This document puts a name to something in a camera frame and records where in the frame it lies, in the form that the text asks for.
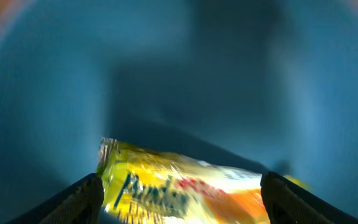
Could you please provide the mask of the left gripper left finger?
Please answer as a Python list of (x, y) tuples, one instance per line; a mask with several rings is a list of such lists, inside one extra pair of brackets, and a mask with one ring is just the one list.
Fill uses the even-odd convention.
[(103, 200), (103, 182), (91, 173), (7, 224), (97, 224)]

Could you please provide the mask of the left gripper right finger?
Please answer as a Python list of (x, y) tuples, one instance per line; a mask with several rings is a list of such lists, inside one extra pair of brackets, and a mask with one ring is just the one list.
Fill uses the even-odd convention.
[(260, 182), (271, 224), (358, 224), (355, 218), (275, 173)]

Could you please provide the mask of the yellow snack wrapper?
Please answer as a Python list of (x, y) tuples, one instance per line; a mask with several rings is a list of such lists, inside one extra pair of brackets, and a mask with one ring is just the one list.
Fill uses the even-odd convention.
[(122, 223), (269, 223), (258, 172), (104, 138), (104, 211)]

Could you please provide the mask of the dark blue plate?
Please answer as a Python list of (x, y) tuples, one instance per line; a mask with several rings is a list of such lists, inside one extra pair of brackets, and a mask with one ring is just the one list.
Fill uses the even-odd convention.
[(0, 223), (103, 137), (306, 182), (358, 218), (358, 5), (15, 1), (0, 17)]

